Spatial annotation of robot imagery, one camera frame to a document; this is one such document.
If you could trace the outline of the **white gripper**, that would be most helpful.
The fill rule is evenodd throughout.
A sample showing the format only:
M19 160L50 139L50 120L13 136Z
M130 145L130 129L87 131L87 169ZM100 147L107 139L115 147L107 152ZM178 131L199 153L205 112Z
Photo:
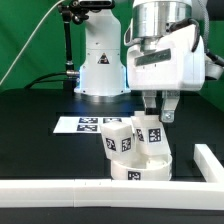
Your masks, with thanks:
M180 99L179 91L199 91L206 79L217 80L223 67L204 53L195 24L159 39L156 50L140 51L135 44L127 52L127 80L131 90L141 90L146 115L156 111L156 92L162 92L160 119L172 123Z

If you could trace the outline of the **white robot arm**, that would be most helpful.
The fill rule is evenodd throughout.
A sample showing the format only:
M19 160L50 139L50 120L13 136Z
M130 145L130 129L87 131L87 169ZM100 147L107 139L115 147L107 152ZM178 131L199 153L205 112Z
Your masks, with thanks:
M89 11L80 92L99 98L139 90L150 111L160 91L160 120L173 122L180 93L200 90L224 70L224 59L208 50L208 32L194 18L193 7L203 10L207 0L134 0L125 33L105 8L111 1L79 1Z

